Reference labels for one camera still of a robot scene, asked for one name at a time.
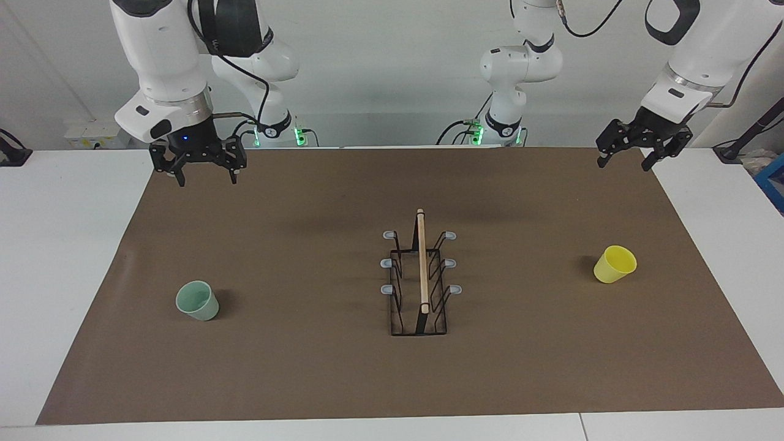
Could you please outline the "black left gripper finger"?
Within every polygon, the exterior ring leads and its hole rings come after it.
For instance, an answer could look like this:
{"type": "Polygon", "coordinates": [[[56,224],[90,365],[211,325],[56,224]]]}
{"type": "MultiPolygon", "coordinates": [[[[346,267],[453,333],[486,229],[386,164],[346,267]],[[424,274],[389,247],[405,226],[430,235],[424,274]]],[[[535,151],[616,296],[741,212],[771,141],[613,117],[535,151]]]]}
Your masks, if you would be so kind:
{"type": "Polygon", "coordinates": [[[614,118],[596,139],[599,158],[597,165],[605,168],[614,154],[621,153],[638,145],[641,126],[634,122],[625,124],[614,118]]]}
{"type": "Polygon", "coordinates": [[[666,158],[675,158],[686,147],[693,137],[693,133],[688,126],[679,129],[666,143],[656,141],[652,151],[647,154],[641,168],[644,172],[649,172],[657,162],[666,158]]]}

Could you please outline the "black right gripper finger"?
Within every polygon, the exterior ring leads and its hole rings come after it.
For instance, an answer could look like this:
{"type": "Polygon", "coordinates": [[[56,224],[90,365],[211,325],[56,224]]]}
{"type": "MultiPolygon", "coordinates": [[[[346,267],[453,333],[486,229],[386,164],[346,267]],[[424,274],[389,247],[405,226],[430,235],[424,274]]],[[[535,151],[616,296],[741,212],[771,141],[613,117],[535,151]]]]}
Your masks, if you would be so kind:
{"type": "Polygon", "coordinates": [[[246,149],[239,136],[230,136],[219,140],[213,148],[213,163],[218,167],[226,168],[232,184],[238,183],[241,170],[247,168],[246,149]]]}
{"type": "Polygon", "coordinates": [[[172,149],[167,141],[154,141],[149,145],[149,156],[157,172],[176,179],[179,187],[186,185],[183,168],[187,163],[188,153],[178,148],[172,149]]]}

